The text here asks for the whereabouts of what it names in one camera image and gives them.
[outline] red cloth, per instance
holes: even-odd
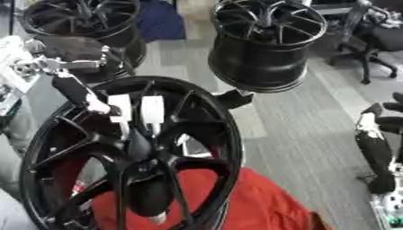
[[[179,181],[191,211],[195,210],[209,194],[215,182],[215,174],[208,170],[180,172]],[[95,218],[102,230],[116,227],[113,194],[105,193],[93,201]],[[170,207],[167,220],[155,226],[144,218],[127,210],[127,229],[162,230],[175,225],[180,219],[176,202]],[[310,212],[284,190],[250,169],[241,169],[239,180],[229,202],[224,230],[309,230]]]

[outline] chair wheel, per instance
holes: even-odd
[[[361,81],[362,84],[369,84],[370,82],[371,82],[370,79],[363,79],[363,80]]]
[[[396,78],[396,77],[398,77],[398,72],[392,72],[392,73],[389,75],[389,77],[390,77],[390,78]]]

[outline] gray pants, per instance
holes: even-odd
[[[17,201],[22,155],[37,129],[26,99],[4,134],[0,135],[0,230],[36,229]]]
[[[23,206],[7,192],[0,189],[0,230],[34,230]]]
[[[18,180],[22,155],[37,130],[26,99],[4,134],[0,135],[0,188],[18,197]]]

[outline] office chair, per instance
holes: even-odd
[[[379,13],[382,20],[379,22],[367,14],[370,10]],[[391,70],[390,78],[398,76],[398,69],[390,63],[378,57],[379,52],[395,52],[403,50],[403,28],[389,29],[381,25],[386,22],[390,14],[379,7],[372,5],[367,0],[359,0],[345,18],[342,29],[341,42],[337,50],[342,52],[348,49],[350,52],[339,54],[329,59],[329,64],[334,65],[340,59],[357,59],[363,65],[363,84],[369,84],[370,62],[386,66]],[[365,43],[363,49],[359,49],[348,43],[351,37]]]

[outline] rim lip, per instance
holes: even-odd
[[[103,37],[111,36],[114,33],[119,33],[121,31],[126,30],[128,27],[130,27],[130,24],[136,20],[136,17],[138,16],[139,10],[140,10],[139,0],[127,0],[128,2],[133,3],[135,9],[134,9],[134,12],[132,13],[132,16],[121,24],[112,26],[111,28],[108,28],[108,29],[101,29],[101,30],[96,30],[96,31],[86,32],[86,33],[57,34],[57,33],[52,33],[52,32],[48,32],[48,31],[41,31],[40,29],[33,27],[30,22],[31,14],[33,13],[33,11],[35,11],[39,7],[41,7],[42,4],[46,4],[51,1],[52,0],[42,0],[42,1],[36,2],[35,4],[31,5],[26,10],[24,10],[24,12],[22,14],[21,23],[22,23],[23,28],[26,31],[34,32],[34,33],[40,34],[40,35],[62,35],[62,36],[76,35],[76,36],[96,37],[97,39],[101,39]]]
[[[279,48],[279,47],[292,47],[292,46],[309,45],[311,42],[313,42],[313,41],[319,39],[320,37],[322,37],[323,34],[325,34],[325,32],[327,30],[327,21],[326,21],[326,19],[320,13],[318,13],[316,10],[314,10],[313,8],[308,7],[308,6],[304,5],[304,4],[298,3],[298,2],[294,2],[294,1],[288,2],[288,1],[283,0],[284,4],[297,5],[298,7],[308,9],[311,13],[313,13],[316,17],[318,17],[323,22],[320,32],[317,35],[313,36],[312,38],[310,38],[308,40],[303,40],[303,41],[292,43],[292,44],[290,44],[290,43],[269,44],[269,43],[265,43],[265,42],[262,42],[262,41],[243,39],[243,38],[240,38],[238,36],[233,35],[230,32],[227,32],[227,30],[222,28],[221,25],[220,25],[220,21],[217,20],[217,17],[216,17],[216,12],[221,7],[225,6],[226,3],[231,3],[232,1],[233,0],[224,0],[224,1],[220,1],[219,3],[214,5],[214,7],[212,7],[211,10],[210,10],[210,19],[211,19],[211,22],[214,24],[214,27],[216,28],[218,33],[224,33],[225,35],[227,35],[227,36],[229,36],[229,37],[231,37],[233,39],[236,39],[236,40],[243,40],[245,42],[250,42],[250,43],[257,44],[257,45],[263,45],[263,46],[266,46],[266,47],[277,47],[277,48]],[[266,4],[266,3],[262,3],[262,1],[259,1],[259,0],[235,0],[235,1],[237,1],[237,2],[255,2],[257,4]]]
[[[230,115],[229,111],[225,109],[219,102],[214,98],[212,94],[202,89],[200,86],[196,84],[192,84],[189,82],[185,82],[183,80],[165,77],[165,76],[135,76],[130,78],[122,78],[116,79],[107,83],[103,83],[97,85],[96,89],[113,89],[115,86],[122,86],[125,84],[131,83],[135,84],[136,82],[144,82],[155,80],[157,81],[171,81],[177,82],[182,87],[192,87],[197,91],[199,97],[206,101],[215,111],[223,116],[226,119],[226,124],[228,127],[229,135],[229,150],[231,151],[231,155],[233,155],[234,167],[231,168],[232,173],[228,177],[226,181],[226,185],[223,186],[221,193],[217,196],[216,200],[210,203],[204,210],[204,213],[200,213],[199,216],[194,217],[196,225],[203,225],[207,221],[211,219],[212,216],[216,215],[220,208],[222,208],[225,203],[228,201],[229,195],[235,184],[237,182],[237,178],[239,175],[239,169],[241,167],[241,158],[242,158],[242,146],[241,146],[241,137],[239,134],[239,130],[237,128],[237,124],[234,121],[233,117]],[[35,134],[32,142],[27,151],[27,155],[22,160],[22,167],[20,171],[20,191],[22,204],[27,211],[29,217],[33,221],[33,223],[39,228],[43,230],[66,230],[66,228],[59,228],[57,226],[50,226],[48,223],[43,222],[41,219],[44,217],[43,211],[39,210],[39,203],[34,203],[33,197],[36,197],[36,188],[39,188],[40,185],[35,185],[35,177],[36,173],[32,173],[29,170],[29,166],[31,165],[35,158],[37,158],[40,154],[40,148],[43,144],[43,137],[47,135],[47,132],[50,128],[53,128],[57,122],[55,121],[56,116],[60,114],[67,114],[70,109],[73,109],[74,106],[70,102],[66,102],[59,109],[57,109],[52,115],[50,115],[47,120],[41,125],[40,129]],[[183,226],[183,222],[172,226],[169,229],[193,229],[193,226]]]
[[[305,80],[307,71],[308,71],[307,64],[305,63],[304,71],[302,71],[302,73],[295,80],[293,80],[287,84],[281,84],[279,86],[257,86],[257,85],[242,83],[242,82],[237,81],[236,78],[234,78],[234,77],[230,77],[228,75],[223,75],[212,64],[211,56],[212,56],[212,53],[209,54],[209,67],[215,76],[217,76],[224,83],[229,84],[237,89],[246,90],[246,91],[254,92],[254,93],[281,93],[281,92],[289,91],[303,83],[303,81]]]

